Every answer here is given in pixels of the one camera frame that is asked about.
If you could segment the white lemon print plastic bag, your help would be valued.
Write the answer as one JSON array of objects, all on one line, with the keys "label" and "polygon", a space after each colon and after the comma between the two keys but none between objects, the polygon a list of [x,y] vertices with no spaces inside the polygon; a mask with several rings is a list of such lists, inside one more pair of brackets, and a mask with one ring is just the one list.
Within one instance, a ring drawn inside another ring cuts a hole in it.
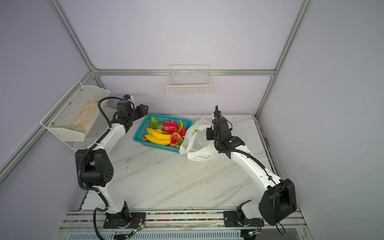
[{"label": "white lemon print plastic bag", "polygon": [[206,130],[212,126],[212,121],[198,119],[189,127],[179,150],[180,155],[185,155],[188,160],[194,162],[225,160],[227,156],[219,154],[215,149],[214,141],[206,138]]}]

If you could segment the yellow fake banana bunch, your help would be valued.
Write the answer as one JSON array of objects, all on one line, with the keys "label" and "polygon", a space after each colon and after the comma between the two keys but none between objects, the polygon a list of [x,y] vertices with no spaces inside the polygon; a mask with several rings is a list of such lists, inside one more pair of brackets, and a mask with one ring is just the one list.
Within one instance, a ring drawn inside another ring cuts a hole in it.
[{"label": "yellow fake banana bunch", "polygon": [[166,146],[171,144],[172,136],[159,133],[151,128],[147,128],[147,134],[145,135],[145,138],[151,143]]}]

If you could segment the pink fake dragon fruit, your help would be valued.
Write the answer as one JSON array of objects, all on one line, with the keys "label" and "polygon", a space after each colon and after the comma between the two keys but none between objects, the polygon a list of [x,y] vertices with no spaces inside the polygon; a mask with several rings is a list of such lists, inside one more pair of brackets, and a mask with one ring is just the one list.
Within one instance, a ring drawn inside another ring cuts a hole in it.
[{"label": "pink fake dragon fruit", "polygon": [[167,134],[173,134],[178,132],[179,126],[174,120],[166,121],[162,124],[162,130]]}]

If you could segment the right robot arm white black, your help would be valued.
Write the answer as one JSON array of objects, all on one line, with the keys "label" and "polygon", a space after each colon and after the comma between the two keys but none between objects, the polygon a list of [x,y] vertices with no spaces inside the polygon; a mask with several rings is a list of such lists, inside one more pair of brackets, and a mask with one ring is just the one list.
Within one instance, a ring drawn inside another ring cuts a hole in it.
[{"label": "right robot arm white black", "polygon": [[212,127],[207,128],[206,138],[214,142],[219,154],[226,155],[238,164],[254,181],[262,193],[256,206],[249,206],[250,200],[237,206],[237,221],[241,226],[249,225],[254,219],[262,218],[271,226],[281,225],[281,221],[297,210],[295,185],[289,179],[281,179],[266,168],[248,149],[245,142],[232,135],[229,121],[214,114]]}]

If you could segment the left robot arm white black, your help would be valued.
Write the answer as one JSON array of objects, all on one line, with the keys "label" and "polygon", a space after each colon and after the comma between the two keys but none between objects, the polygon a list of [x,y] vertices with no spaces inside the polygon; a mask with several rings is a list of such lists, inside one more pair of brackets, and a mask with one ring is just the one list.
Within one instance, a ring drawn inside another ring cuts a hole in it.
[{"label": "left robot arm white black", "polygon": [[109,154],[116,143],[128,132],[136,120],[148,114],[149,107],[135,105],[133,97],[125,95],[116,98],[117,111],[109,119],[102,103],[109,97],[98,101],[98,110],[108,124],[107,130],[89,147],[75,153],[78,185],[84,191],[94,191],[103,201],[104,208],[96,207],[94,212],[105,213],[106,228],[128,228],[135,220],[129,212],[127,203],[121,199],[112,184],[114,167]]}]

